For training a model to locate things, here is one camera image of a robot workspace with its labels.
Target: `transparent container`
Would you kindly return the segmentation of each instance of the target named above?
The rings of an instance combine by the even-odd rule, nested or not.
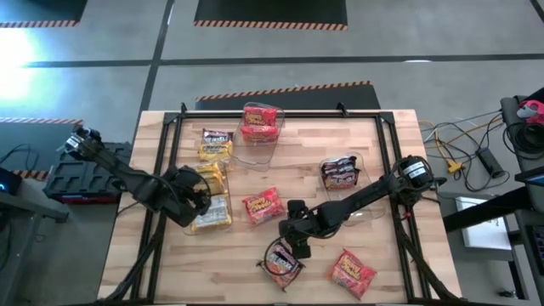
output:
[[[197,216],[195,221],[193,221],[189,226],[185,227],[184,233],[186,235],[202,235],[228,230],[230,226],[232,226],[234,220],[232,218],[232,207],[230,205],[227,165],[221,161],[214,161],[189,165],[189,167],[194,168],[197,172],[199,171],[198,169],[202,167],[217,167],[221,172],[220,175],[223,188],[220,188],[220,190],[218,190],[218,188],[211,188],[213,195],[210,208],[208,208],[205,215]]]
[[[330,160],[334,160],[334,159],[337,159],[337,158],[342,158],[342,157],[345,157],[345,156],[354,156],[355,157],[355,168],[360,170],[359,177],[357,179],[357,184],[354,185],[351,188],[348,188],[348,189],[339,189],[339,190],[327,189],[326,188],[326,183],[323,180],[323,176],[321,175],[321,169],[322,169],[323,164],[326,163],[326,162],[329,162]],[[368,172],[365,170],[365,163],[364,163],[364,160],[363,160],[363,156],[361,154],[357,153],[357,152],[349,152],[349,153],[344,154],[343,156],[336,156],[336,157],[327,158],[327,159],[321,161],[319,171],[320,171],[321,187],[325,190],[325,192],[326,192],[326,194],[327,194],[327,196],[329,198],[329,201],[341,201],[341,200],[347,198],[348,196],[351,196],[353,193],[355,193],[355,192],[357,192],[359,190],[362,190],[366,186],[371,184],[371,180],[368,177]],[[373,219],[376,219],[376,218],[380,218],[385,214],[385,211],[386,211],[385,204],[383,204],[380,201],[376,201],[376,202],[372,203],[371,205],[369,205],[367,207],[363,207],[363,208],[361,208],[360,210],[358,210],[356,212],[352,212],[351,216],[349,217],[349,220],[344,222],[343,225],[345,225],[345,226],[354,226],[356,224],[360,224],[360,223],[365,222],[365,221],[370,221],[370,220],[373,220]]]
[[[268,171],[270,166],[270,160],[274,155],[275,147],[278,143],[278,138],[281,134],[281,127],[285,120],[285,112],[277,107],[271,105],[264,105],[260,103],[248,102],[244,105],[246,107],[261,107],[265,109],[275,109],[275,125],[277,128],[277,137],[275,139],[253,139],[248,140],[244,138],[242,129],[247,125],[246,113],[242,115],[238,128],[235,131],[233,137],[232,151],[230,152],[231,161],[237,165],[248,167],[257,171]]]

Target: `black power adapter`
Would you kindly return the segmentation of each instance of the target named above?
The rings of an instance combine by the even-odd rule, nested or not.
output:
[[[490,174],[493,179],[500,178],[504,175],[504,170],[501,167],[501,164],[496,160],[493,153],[489,148],[483,148],[476,151],[476,156],[482,162],[485,167],[485,170]]]

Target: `red snack bag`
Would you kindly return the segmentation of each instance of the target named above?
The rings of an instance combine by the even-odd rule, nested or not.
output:
[[[361,299],[376,274],[375,270],[366,267],[354,254],[343,249],[342,255],[332,266],[328,277]]]
[[[240,130],[245,141],[268,142],[278,139],[278,127],[244,126]]]
[[[275,108],[245,106],[244,124],[257,126],[275,126],[275,116],[278,110]]]
[[[242,202],[245,204],[247,215],[253,224],[261,224],[286,212],[275,187],[248,197]]]
[[[291,272],[282,276],[273,275],[264,267],[265,264],[266,268],[276,274],[284,274],[287,271]],[[272,276],[272,279],[276,284],[280,285],[283,292],[285,292],[286,287],[297,278],[300,271],[304,268],[304,265],[298,262],[298,260],[292,256],[291,252],[289,252],[289,249],[281,242],[274,244],[270,248],[270,251],[266,256],[266,263],[261,261],[257,263],[257,265],[261,266],[268,275]]]

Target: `black equipment box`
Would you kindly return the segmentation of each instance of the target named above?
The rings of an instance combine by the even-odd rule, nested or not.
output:
[[[120,161],[129,163],[129,143],[104,143],[104,147]],[[117,203],[122,192],[111,184],[114,181],[115,177],[95,162],[77,161],[63,151],[57,156],[43,192],[65,204]]]

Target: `wooden table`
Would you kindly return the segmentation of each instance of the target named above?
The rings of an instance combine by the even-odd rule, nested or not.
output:
[[[152,172],[162,128],[162,111],[142,114],[131,167]],[[394,110],[402,155],[425,156],[422,137],[413,110]],[[198,162],[196,153],[203,128],[234,131],[235,119],[183,120],[177,156],[178,166]],[[168,136],[164,155],[166,170]],[[284,205],[291,199],[303,199],[309,207],[326,200],[318,180],[319,162],[346,152],[359,152],[371,181],[383,175],[376,124],[370,119],[295,119],[289,118],[281,131],[270,170],[262,173],[243,167],[229,171],[230,199],[234,223],[229,231],[210,235],[187,236],[182,228],[168,220],[157,282],[158,303],[358,303],[340,286],[326,278],[326,272],[343,247],[377,270],[378,274],[362,303],[405,302],[399,255],[388,199],[372,204],[370,209],[386,207],[383,217],[353,227],[344,227],[330,240],[310,239],[312,258],[304,259],[306,269],[283,293],[255,263],[265,247],[278,236],[278,220],[253,227],[241,199],[272,186],[278,188]],[[389,146],[391,161],[393,152]],[[120,209],[133,202],[124,195]],[[136,260],[145,209],[127,210],[115,223],[105,271],[99,290],[103,298],[111,293]],[[420,201],[415,206],[423,254],[436,275],[457,296],[461,296],[451,251],[440,210],[436,203]],[[147,289],[150,264],[144,272],[142,293]],[[415,264],[411,275],[417,296],[421,296]]]

